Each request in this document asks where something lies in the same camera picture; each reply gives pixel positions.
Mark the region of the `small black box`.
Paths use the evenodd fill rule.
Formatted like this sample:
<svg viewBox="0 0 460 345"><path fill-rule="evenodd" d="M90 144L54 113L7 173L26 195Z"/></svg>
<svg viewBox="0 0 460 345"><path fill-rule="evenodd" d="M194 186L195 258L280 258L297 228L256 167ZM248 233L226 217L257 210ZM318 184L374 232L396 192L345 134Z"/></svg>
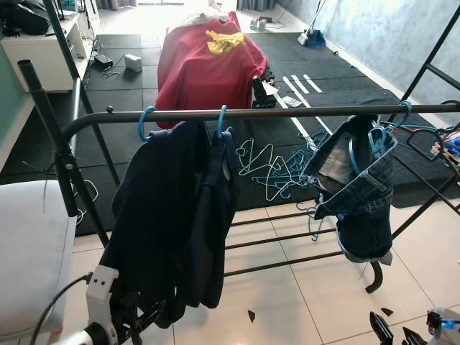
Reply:
<svg viewBox="0 0 460 345"><path fill-rule="evenodd" d="M115 62L106 55L94 55L90 65L99 71L108 71L108 69L111 69L115 65Z"/></svg>

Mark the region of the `black metal clothes rack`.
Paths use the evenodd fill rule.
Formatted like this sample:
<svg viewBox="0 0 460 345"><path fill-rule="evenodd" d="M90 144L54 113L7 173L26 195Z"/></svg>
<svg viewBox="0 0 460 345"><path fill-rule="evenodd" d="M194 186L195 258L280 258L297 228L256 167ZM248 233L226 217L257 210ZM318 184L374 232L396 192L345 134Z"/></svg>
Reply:
<svg viewBox="0 0 460 345"><path fill-rule="evenodd" d="M53 147L55 147L55 158L52 159L52 166L55 168L55 175L57 180L59 180L60 189L63 193L63 200L65 201L65 207L68 211L69 216L76 216L78 214L78 203L76 203L75 198L73 197L73 191L77 190L81 200L83 200L83 205L85 205L86 210L88 211L88 219L90 224L94 226L96 236L101 240L102 246L105 248L109 244L109 236L106 233L106 228L101 221L101 217L96 211L95 204L90 197L88 196L88 190L86 190L85 182L83 182L83 176L81 173L81 168L75 161L75 155L73 154L71 145L69 141L73 136L77 135L79 131L90 127L93 129L96 136L96 140L101 141L101 151L104 157L106 158L106 164L111 171L112 178L116 183L116 186L119 186L121 181L115 167L111 161L111 155L109 155L109 149L106 148L104 137L99 129L99 124L144 124L145 122L155 122L155 121L180 121L180 119L197 119L197 121L209 121L209 119L218 119L218 122L221 124L221 121L224 119L244 119L245 121L250 121L250 119L259 119L259 121L264 121L264 119L280 119L280 118L299 118L299 117L334 117L334 116L345 116L345 115L361 115L361 114L381 114L381 113L459 113L460 104L459 102L454 103L444 103L439 105L381 105L381 106L318 106L318 108L295 108L295 109L237 109L236 111L161 111L159 113L154 113L153 115L147 115L147 112L143 111L121 111L121 112L112 112L106 111L101 113L88 113L86 117L78 117L81 105L85 101L86 106L82 106L86 111L92 112L92 106L88 102L88 97L86 92L83 92L82 82L78 75L78 70L75 68L75 63L73 59L65 56L65 63L70 70L69 76L71 76L71 81L73 82L72 90L75 93L73 95L71 111L73 113L73 121L67 124L65 127L60 127L55 118L55 112L47 98L47 94L42 87L39 76L35 70L34 63L32 60L23 59L17 61L17 66L19 66L19 71L23 76L24 82L26 83L27 92L32 95L32 100L34 101L34 106L37 107L40 118L42 118L42 123L46 131L48 132L50 141L52 141ZM404 221L400 227L397 228L397 232L393 234L393 237L398 237L405 228L408 228L414 220L427 211L428 207L434 203L436 200L443 201L446 205L453 208L454 211L459 216L459 208L454 207L450 201L441 194L441 190L450 186L454 182L458 182L458 175L450 180L446 181L446 184L443 187L435 188L428 183L427 180L424 180L419 174L417 174L412 168L405 164L404 161L400 160L399 157L394 157L397 163L403 165L403 167L410 171L417 180L424 182L431 191L433 191L433 196L428 198L420 209L416 213L412 214L407 221ZM288 239L299 239L299 237L304 236L315 236L315 234L325 234L331 233L334 229L319 230L316 232L306 232L302 234L291 234L290 236L276 237L276 239L265 239L260 241L251 241L241 244L231 244L227 246L226 249L242 249L242 247L253 246L253 244L266 244L272 242L280 242ZM231 277L237 274L244 274L250 272L259 272L260 270L273 269L273 267L282 267L299 264L301 262L312 262L317 259L325 259L326 257L336 257L343 255L341 251L333 251L329 253L324 253L322 255L316 255L311 257L299 257L299 259L287 260L286 262L277 262L262 266L248 267L244 270L236 270L236 272L226 272L224 276Z"/></svg>

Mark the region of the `dark navy jacket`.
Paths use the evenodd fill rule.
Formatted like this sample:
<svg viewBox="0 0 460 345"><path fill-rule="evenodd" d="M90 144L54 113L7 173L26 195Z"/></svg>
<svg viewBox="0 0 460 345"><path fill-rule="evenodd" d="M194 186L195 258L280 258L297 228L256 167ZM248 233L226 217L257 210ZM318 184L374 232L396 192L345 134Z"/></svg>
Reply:
<svg viewBox="0 0 460 345"><path fill-rule="evenodd" d="M210 142L200 121L158 129L129 161L113 197L115 224L101 265L118 270L128 292L140 293L138 305L163 302L155 319L169 328L184 315L187 297L182 265L193 223L198 176L209 160Z"/></svg>

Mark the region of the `small white box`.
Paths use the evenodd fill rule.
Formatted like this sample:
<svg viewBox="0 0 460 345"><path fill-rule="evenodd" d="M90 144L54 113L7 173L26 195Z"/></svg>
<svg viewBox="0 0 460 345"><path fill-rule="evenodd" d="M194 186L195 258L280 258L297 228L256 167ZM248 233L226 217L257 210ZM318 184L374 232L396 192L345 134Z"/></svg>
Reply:
<svg viewBox="0 0 460 345"><path fill-rule="evenodd" d="M122 60L128 70L136 73L142 72L142 57L137 55L124 55Z"/></svg>

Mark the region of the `small black machine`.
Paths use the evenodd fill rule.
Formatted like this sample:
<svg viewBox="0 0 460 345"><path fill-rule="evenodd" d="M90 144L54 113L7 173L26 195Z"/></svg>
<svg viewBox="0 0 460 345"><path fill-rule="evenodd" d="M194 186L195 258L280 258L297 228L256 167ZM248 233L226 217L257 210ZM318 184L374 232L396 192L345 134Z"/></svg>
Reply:
<svg viewBox="0 0 460 345"><path fill-rule="evenodd" d="M274 96L267 94L266 83L260 76L253 76L251 81L251 88L253 98L251 102L251 108L253 109L273 109L277 105L277 101Z"/></svg>

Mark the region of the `dark navy shirt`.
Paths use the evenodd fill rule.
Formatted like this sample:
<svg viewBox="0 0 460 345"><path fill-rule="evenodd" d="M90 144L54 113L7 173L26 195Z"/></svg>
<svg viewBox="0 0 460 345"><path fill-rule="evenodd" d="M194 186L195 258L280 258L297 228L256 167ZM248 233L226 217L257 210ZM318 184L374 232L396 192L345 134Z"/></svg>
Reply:
<svg viewBox="0 0 460 345"><path fill-rule="evenodd" d="M236 213L240 189L232 129L205 140L203 163L195 171L196 190L190 226L178 250L175 297L189 308L217 308L224 284L226 236Z"/></svg>

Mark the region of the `black bag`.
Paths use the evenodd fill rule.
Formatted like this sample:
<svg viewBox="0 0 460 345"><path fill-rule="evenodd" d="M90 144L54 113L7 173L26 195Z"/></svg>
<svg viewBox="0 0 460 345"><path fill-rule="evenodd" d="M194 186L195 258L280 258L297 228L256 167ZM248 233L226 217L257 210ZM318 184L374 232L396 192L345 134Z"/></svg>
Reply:
<svg viewBox="0 0 460 345"><path fill-rule="evenodd" d="M49 14L42 4L0 4L0 32L3 36L44 36L49 29Z"/></svg>

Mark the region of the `red cloth cover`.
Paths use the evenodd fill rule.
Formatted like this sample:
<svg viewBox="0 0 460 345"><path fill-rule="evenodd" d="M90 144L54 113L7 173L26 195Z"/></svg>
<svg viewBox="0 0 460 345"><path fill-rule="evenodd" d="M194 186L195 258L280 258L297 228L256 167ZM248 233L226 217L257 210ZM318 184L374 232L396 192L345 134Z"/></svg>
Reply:
<svg viewBox="0 0 460 345"><path fill-rule="evenodd" d="M214 55L208 32L242 34L236 12L227 20L212 19L201 25L175 27L163 39L157 66L158 111L217 111L250 109L251 82L267 71L267 57L250 37Z"/></svg>

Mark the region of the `black foam floor mat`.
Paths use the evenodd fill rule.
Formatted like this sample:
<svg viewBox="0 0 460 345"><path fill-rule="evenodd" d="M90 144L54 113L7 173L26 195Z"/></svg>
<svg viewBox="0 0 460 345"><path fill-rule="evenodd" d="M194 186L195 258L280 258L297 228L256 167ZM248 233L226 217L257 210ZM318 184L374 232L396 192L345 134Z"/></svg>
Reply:
<svg viewBox="0 0 460 345"><path fill-rule="evenodd" d="M305 98L312 106L390 105L400 102L391 91L381 88L370 78L351 67L328 48L308 48L297 43L295 33L255 33L253 42L264 55L275 75L275 85L283 96ZM88 67L86 95L94 111L112 106L115 111L142 111L157 98L157 63L162 40L154 35L104 34L99 39L101 50L112 59L127 53L144 58L142 72L128 71L117 65L109 78L101 69ZM318 134L336 129L342 117L322 119L265 119L244 124L227 121L234 131L234 140L253 139L259 147L271 144L276 155L290 157L305 144L306 134ZM431 188L440 186L451 177L449 168L421 157L418 150L431 147L433 135L410 136L397 133L400 148L395 155L395 207L418 205L431 196ZM17 138L11 157L0 170L0 185L32 180L52 180L52 142L37 112L29 115L25 128ZM75 160L82 176L89 181L90 196L94 198L102 223L114 224L111 201L116 191L103 152L92 129L82 129L75 139Z"/></svg>

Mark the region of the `blue white mop base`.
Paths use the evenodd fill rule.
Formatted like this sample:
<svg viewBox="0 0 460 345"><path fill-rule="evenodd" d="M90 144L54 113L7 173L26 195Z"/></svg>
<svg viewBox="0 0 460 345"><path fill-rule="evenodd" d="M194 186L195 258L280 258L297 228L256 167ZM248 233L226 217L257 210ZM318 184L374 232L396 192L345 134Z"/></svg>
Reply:
<svg viewBox="0 0 460 345"><path fill-rule="evenodd" d="M304 47L325 47L326 39L324 33L319 29L303 30L297 37L299 45Z"/></svg>

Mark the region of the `yellow cloth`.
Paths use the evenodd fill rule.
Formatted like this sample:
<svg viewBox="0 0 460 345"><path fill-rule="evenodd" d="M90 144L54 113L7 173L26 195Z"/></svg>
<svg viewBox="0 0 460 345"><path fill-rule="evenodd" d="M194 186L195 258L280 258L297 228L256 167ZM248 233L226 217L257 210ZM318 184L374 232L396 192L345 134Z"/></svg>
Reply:
<svg viewBox="0 0 460 345"><path fill-rule="evenodd" d="M223 34L213 30L206 30L205 35L210 37L206 46L212 55L223 55L240 44L244 44L244 34L242 32Z"/></svg>

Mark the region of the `white TV cabinet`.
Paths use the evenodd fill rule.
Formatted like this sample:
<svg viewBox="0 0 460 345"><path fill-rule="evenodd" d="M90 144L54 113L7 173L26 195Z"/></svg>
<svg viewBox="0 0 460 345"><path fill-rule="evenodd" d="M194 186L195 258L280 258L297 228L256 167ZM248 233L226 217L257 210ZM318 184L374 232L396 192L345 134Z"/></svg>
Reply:
<svg viewBox="0 0 460 345"><path fill-rule="evenodd" d="M92 20L84 13L60 23L65 30L67 53L75 62L80 78L85 75L86 67L91 62L90 55L95 39L91 24ZM63 92L73 89L73 78L55 35L4 37L0 40L0 45L9 57L21 85L26 86L26 83L17 68L17 62L31 60L46 91Z"/></svg>

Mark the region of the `light grey sofa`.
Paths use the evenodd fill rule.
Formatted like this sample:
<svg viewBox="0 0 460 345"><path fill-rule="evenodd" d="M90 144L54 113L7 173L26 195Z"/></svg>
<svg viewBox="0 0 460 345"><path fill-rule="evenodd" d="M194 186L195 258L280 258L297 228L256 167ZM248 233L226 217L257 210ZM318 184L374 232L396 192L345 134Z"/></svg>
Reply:
<svg viewBox="0 0 460 345"><path fill-rule="evenodd" d="M74 236L58 181L0 186L0 343L29 338L71 282Z"/></svg>

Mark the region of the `blue denim shorts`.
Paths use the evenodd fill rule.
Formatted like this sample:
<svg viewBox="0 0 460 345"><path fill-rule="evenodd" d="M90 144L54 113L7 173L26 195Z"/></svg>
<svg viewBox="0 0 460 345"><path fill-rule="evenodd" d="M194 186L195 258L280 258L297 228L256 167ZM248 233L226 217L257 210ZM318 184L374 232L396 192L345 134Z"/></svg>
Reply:
<svg viewBox="0 0 460 345"><path fill-rule="evenodd" d="M377 115L357 115L346 119L313 153L305 169L308 182L318 192L313 216L335 216L336 235L343 254L350 262L381 262L391 265L393 234L389 219L394 185L394 157L397 146L393 135L387 138L387 151L370 163L366 134ZM348 143L355 135L356 157L364 171L355 175L349 161Z"/></svg>

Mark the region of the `blue plastic clothes hanger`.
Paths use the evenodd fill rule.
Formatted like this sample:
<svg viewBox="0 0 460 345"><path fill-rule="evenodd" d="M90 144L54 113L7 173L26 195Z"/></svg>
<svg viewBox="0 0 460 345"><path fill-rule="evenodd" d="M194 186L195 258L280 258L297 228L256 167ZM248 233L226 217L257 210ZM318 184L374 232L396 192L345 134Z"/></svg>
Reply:
<svg viewBox="0 0 460 345"><path fill-rule="evenodd" d="M148 106L139 116L137 129L138 135L142 142L150 141L150 136L147 135L147 132L144 129L144 124L145 122L147 122L147 116L155 111L157 111L157 108L155 108L155 106Z"/></svg>
<svg viewBox="0 0 460 345"><path fill-rule="evenodd" d="M382 155L387 151L387 138L392 134L394 129L402 126L405 121L407 121L408 116L412 113L412 104L409 101L401 101L400 105L405 107L405 115L402 121L398 122L397 124L389 124L387 126L381 126L380 122L377 119L371 120L371 128L366 134L366 142L368 146L368 150L370 151L371 161L367 163L370 165L377 161L377 159L381 158ZM361 136L355 135L351 139L349 139L348 143L348 153L349 153L349 161L351 162L352 168L354 168L355 175L359 175L364 171L364 168L361 164L359 164L359 159L356 157L356 150L355 150L355 140L361 139Z"/></svg>
<svg viewBox="0 0 460 345"><path fill-rule="evenodd" d="M219 109L216 128L211 135L211 144L226 144L226 140L230 140L233 134L233 127L224 125L228 106L223 105Z"/></svg>

